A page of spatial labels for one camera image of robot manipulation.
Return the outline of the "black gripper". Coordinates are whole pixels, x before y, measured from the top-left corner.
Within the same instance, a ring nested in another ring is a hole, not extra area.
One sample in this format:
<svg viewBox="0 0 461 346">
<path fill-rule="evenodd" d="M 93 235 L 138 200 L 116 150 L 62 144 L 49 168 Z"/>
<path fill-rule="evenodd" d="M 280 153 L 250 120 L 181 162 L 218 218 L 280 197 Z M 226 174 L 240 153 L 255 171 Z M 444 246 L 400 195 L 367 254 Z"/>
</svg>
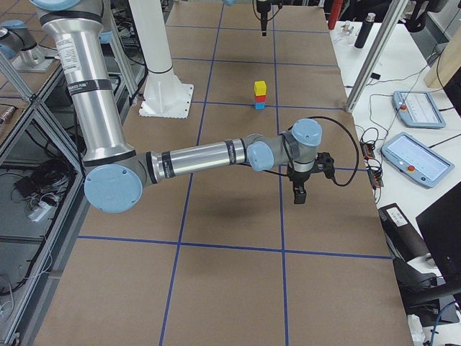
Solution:
<svg viewBox="0 0 461 346">
<path fill-rule="evenodd" d="M 267 20 L 271 12 L 270 0 L 256 0 L 256 17 L 260 20 L 261 34 L 263 37 L 267 36 Z"/>
<path fill-rule="evenodd" d="M 304 188 L 305 182 L 310 178 L 311 170 L 314 168 L 315 159 L 308 162 L 290 161 L 287 163 L 287 176 L 292 183 L 294 204 L 305 204 L 307 191 Z"/>
</svg>

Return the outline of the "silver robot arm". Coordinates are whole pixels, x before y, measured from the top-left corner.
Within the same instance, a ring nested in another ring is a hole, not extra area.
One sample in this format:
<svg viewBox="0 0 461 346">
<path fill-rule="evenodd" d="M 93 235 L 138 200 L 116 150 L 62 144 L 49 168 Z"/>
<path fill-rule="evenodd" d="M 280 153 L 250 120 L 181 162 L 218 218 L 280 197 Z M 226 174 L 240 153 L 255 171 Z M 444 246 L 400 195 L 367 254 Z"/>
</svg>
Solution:
<svg viewBox="0 0 461 346">
<path fill-rule="evenodd" d="M 105 213 L 132 208 L 143 189 L 183 174 L 249 164 L 263 172 L 287 166 L 295 202 L 306 199 L 305 182 L 326 170 L 326 155 L 318 151 L 321 125 L 303 118 L 273 138 L 251 134 L 244 138 L 139 154 L 122 130 L 101 44 L 112 37 L 108 1 L 36 1 L 42 29 L 56 44 L 68 92 L 86 144 L 84 193 Z"/>
</svg>

